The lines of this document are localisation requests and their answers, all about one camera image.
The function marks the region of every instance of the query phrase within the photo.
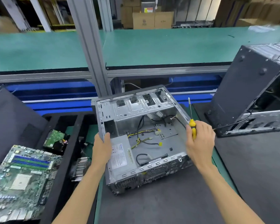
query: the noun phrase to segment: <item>forearm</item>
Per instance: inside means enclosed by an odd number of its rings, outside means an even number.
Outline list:
[[[105,166],[90,166],[52,224],[86,224]]]
[[[264,224],[256,213],[228,185],[216,166],[200,170],[226,224]]]

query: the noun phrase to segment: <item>printed logo on box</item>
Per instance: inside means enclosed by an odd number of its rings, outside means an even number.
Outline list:
[[[144,12],[153,12],[153,8],[144,8]]]

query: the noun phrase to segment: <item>screwdriver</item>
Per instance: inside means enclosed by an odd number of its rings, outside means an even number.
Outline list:
[[[190,106],[190,111],[191,111],[191,119],[189,122],[189,126],[192,128],[192,138],[193,140],[196,139],[196,123],[194,122],[193,116],[192,116],[192,108],[191,108],[191,101],[190,98],[188,97],[188,101],[189,101],[189,106]]]

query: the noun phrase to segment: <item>motherboard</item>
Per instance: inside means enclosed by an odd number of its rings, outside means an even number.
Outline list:
[[[0,165],[0,222],[39,219],[62,156],[14,145]]]

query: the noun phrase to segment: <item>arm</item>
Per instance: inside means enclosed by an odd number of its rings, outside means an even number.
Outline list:
[[[187,153],[209,186],[225,223],[264,224],[212,164],[211,157],[216,136],[212,127],[201,121],[195,122],[197,129],[195,140],[192,138],[191,128],[187,125]]]
[[[110,134],[106,133],[105,142],[97,134],[94,137],[91,166],[52,224],[87,223],[98,184],[105,171],[106,163],[111,157],[111,152]]]

